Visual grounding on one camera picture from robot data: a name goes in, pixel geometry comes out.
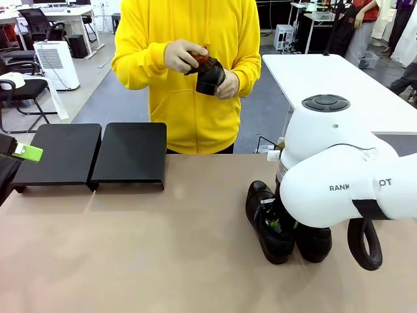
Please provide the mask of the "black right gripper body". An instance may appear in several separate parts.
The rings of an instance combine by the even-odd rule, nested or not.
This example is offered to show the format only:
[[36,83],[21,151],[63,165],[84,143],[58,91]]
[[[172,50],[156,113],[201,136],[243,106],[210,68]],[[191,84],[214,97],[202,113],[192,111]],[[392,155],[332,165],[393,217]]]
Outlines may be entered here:
[[280,228],[293,229],[296,224],[296,220],[286,210],[279,195],[276,195],[273,206],[277,214]]

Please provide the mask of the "person's left hand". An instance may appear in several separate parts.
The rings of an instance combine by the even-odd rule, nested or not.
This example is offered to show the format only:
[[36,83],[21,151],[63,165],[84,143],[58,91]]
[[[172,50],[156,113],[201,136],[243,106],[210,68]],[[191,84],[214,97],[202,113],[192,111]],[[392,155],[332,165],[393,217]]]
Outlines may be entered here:
[[239,78],[233,71],[225,70],[224,73],[224,81],[216,90],[216,96],[220,100],[227,100],[235,97],[240,87]]

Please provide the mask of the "person's right hand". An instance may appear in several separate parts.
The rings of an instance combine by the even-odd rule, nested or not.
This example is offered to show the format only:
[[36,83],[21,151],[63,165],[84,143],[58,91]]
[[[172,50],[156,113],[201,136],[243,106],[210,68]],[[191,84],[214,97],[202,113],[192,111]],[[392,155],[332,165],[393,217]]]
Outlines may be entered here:
[[167,68],[186,74],[191,69],[199,66],[194,55],[207,56],[208,51],[206,48],[193,42],[176,40],[166,46],[164,63]]

